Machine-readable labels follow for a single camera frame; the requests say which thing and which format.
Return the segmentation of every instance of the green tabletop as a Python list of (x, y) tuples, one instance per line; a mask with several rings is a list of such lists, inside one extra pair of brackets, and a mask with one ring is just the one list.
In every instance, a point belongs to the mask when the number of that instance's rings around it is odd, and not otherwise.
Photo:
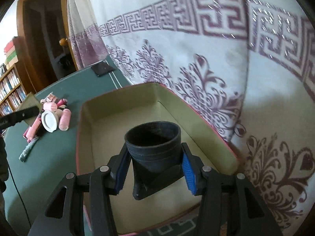
[[(116, 68), (109, 57), (107, 61)], [(114, 74), (122, 87), (130, 85), (119, 70), (114, 71)], [(19, 156), (27, 145), (22, 137), (27, 124), (22, 122), (7, 129), (4, 138), (7, 160), (32, 223), (64, 175), (68, 172), (76, 172), (76, 136), (82, 103), (115, 90), (116, 87), (119, 88), (115, 76), (111, 73), (97, 77), (88, 67), (37, 93), (38, 100), (45, 98), (52, 91), (57, 97), (68, 99), (68, 108), (72, 112), (70, 128), (68, 131), (47, 132), (37, 141), (25, 163), (19, 160)], [(6, 185), (4, 199), (7, 220), (17, 233), (26, 235), (29, 224), (11, 176), (6, 181)], [(86, 235), (91, 235), (86, 223), (85, 231)]]

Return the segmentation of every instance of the open box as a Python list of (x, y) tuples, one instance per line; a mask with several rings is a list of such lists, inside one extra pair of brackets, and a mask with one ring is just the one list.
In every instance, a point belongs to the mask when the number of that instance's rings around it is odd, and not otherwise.
[[(119, 154), (129, 129), (161, 120), (180, 126), (182, 142), (205, 165), (227, 175), (237, 170), (235, 154), (189, 105), (158, 83), (144, 83), (105, 93), (82, 105), (76, 154), (78, 175), (93, 172)], [(143, 200), (135, 200), (132, 191), (130, 166), (124, 188), (119, 195), (110, 197), (119, 234), (142, 231), (178, 217), (201, 200), (188, 190), (185, 178)], [(89, 217), (89, 194), (85, 194), (84, 204)]]

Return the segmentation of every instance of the black phone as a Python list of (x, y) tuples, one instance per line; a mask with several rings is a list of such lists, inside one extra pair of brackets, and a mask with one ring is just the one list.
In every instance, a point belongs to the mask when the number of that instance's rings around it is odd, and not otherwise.
[(107, 61), (98, 62), (97, 64), (92, 65), (91, 68), (98, 77), (115, 71), (115, 68), (111, 67)]

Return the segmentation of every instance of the door knob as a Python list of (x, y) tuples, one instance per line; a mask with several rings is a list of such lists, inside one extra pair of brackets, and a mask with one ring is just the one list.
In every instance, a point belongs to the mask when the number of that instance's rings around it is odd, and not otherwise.
[(68, 46), (68, 39), (67, 39), (67, 38), (62, 38), (62, 39), (59, 41), (59, 44), (60, 44), (60, 46), (62, 46), (62, 47), (67, 47), (67, 46)]

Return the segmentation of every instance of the white lid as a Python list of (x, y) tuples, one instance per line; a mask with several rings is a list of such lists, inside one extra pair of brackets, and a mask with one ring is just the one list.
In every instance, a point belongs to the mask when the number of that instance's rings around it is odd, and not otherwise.
[(52, 111), (45, 110), (42, 114), (42, 124), (48, 132), (54, 132), (58, 126), (58, 116)]

